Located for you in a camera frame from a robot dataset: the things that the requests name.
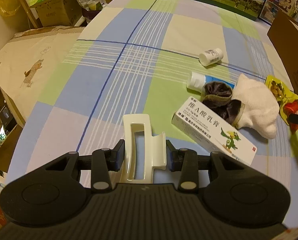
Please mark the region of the white fluffy towel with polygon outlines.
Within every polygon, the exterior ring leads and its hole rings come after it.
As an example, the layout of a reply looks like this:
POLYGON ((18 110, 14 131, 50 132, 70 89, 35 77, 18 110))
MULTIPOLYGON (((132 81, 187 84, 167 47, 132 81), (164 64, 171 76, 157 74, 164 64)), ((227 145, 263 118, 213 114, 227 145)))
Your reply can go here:
POLYGON ((254 129, 266 139, 276 137, 279 106, 264 83, 240 74, 233 89, 232 99, 241 102, 238 115, 233 121, 234 127, 254 129))

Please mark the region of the beige dog print blanket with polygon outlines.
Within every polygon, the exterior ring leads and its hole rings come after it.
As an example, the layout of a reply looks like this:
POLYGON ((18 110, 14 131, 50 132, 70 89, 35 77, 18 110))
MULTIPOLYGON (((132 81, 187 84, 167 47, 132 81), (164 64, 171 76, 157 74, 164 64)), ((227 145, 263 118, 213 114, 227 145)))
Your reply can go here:
POLYGON ((0 87, 24 119, 82 31, 68 26, 31 29, 15 34, 0 50, 0 87))

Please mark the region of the dark brown velvet scrunchie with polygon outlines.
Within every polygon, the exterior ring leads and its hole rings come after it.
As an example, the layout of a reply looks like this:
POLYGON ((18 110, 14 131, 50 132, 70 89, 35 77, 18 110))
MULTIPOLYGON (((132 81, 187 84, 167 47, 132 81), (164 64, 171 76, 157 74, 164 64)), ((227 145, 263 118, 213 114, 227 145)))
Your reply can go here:
POLYGON ((230 125, 236 127, 245 109, 245 104, 233 99, 233 89, 224 82, 212 81, 204 85, 201 102, 230 125))

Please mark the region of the white ointment box green bird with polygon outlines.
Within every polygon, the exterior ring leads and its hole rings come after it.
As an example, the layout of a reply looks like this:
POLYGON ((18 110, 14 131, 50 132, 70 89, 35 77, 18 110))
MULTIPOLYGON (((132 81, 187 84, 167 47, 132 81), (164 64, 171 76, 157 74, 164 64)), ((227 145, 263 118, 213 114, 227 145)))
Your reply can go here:
POLYGON ((220 151, 250 166, 257 147, 194 97, 174 113, 171 123, 209 152, 220 151))

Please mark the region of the blue white hand cream tube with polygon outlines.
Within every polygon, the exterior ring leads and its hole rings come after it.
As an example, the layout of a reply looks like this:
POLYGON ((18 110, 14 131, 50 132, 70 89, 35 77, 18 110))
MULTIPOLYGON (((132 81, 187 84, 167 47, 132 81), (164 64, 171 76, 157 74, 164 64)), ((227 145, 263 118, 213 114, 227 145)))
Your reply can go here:
POLYGON ((186 82, 186 87, 187 87, 187 89, 194 90, 194 91, 197 91, 197 92, 201 92, 203 87, 207 83, 214 82, 214 81, 223 82, 223 83, 229 85, 231 88, 234 88, 234 86, 235 86, 232 83, 229 83, 229 82, 224 81, 224 80, 220 80, 216 77, 203 75, 203 74, 200 74, 200 73, 197 73, 197 72, 191 72, 189 74, 188 80, 186 82))

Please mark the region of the plain cardboard box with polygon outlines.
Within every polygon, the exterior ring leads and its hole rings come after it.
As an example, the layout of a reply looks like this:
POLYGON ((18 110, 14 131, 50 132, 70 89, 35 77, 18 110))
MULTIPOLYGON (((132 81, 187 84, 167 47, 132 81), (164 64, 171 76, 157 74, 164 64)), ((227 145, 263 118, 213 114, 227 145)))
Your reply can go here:
POLYGON ((76 0, 46 0, 33 8, 43 27, 74 26, 82 17, 82 9, 76 0))

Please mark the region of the yellow snack packet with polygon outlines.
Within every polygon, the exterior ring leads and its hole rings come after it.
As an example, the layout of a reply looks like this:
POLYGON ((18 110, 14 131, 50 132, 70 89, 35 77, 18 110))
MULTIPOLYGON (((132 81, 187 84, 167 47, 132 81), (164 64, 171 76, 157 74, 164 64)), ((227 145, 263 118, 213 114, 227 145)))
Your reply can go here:
POLYGON ((289 125, 288 115, 298 113, 298 95, 289 90, 283 81, 272 75, 267 76, 265 85, 272 92, 279 105, 280 116, 289 125))

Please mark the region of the red snack packet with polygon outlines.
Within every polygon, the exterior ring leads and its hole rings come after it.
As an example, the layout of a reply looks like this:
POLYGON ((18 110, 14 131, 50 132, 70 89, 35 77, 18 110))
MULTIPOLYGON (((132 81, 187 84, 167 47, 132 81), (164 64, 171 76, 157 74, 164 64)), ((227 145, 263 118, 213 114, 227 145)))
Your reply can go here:
POLYGON ((283 107, 284 113, 287 117, 287 122, 290 126, 292 134, 298 130, 298 100, 288 102, 283 107))

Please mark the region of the brown cardboard storage box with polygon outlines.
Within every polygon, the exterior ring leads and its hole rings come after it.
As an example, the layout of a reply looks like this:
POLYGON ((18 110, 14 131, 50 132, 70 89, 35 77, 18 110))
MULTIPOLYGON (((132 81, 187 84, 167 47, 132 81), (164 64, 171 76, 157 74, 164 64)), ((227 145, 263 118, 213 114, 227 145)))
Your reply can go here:
POLYGON ((298 23, 279 11, 267 33, 298 95, 298 23))

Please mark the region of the cream plastic hair claw clip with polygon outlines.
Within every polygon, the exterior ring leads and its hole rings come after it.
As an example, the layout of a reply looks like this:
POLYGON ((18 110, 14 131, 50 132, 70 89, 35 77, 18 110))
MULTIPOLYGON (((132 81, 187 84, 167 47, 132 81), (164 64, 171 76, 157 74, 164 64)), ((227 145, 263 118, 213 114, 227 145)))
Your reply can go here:
POLYGON ((152 184, 154 170, 165 170, 165 132, 153 135, 148 114, 123 116, 125 130, 125 158, 120 183, 152 184))

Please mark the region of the checkered bed sheet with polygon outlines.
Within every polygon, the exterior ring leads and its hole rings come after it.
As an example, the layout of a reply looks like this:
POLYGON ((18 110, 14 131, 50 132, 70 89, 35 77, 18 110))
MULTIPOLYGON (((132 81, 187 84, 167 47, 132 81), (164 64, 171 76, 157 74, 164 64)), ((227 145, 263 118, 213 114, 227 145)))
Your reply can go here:
POLYGON ((7 175, 13 181, 69 151, 90 154, 123 137, 122 117, 145 113, 175 146, 195 143, 172 124, 200 72, 235 82, 290 83, 267 26, 193 0, 113 0, 84 29, 41 90, 7 175), (220 48, 204 67, 199 54, 220 48))

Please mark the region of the open brown box on floor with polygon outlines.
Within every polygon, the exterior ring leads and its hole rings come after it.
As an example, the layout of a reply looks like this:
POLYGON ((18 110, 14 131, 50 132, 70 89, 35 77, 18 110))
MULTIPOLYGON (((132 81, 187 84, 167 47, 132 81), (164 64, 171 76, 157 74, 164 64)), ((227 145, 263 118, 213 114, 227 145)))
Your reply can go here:
POLYGON ((25 120, 14 101, 0 87, 0 171, 8 172, 24 126, 25 120))

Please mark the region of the white pill bottle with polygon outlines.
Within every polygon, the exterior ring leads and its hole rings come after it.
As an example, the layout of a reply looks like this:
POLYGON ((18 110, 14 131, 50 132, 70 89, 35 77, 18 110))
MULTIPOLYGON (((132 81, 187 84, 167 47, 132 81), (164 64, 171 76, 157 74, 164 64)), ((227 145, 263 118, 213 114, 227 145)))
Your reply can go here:
POLYGON ((199 54, 199 61, 204 67, 217 63, 223 58, 224 53, 220 48, 206 50, 203 53, 199 54))

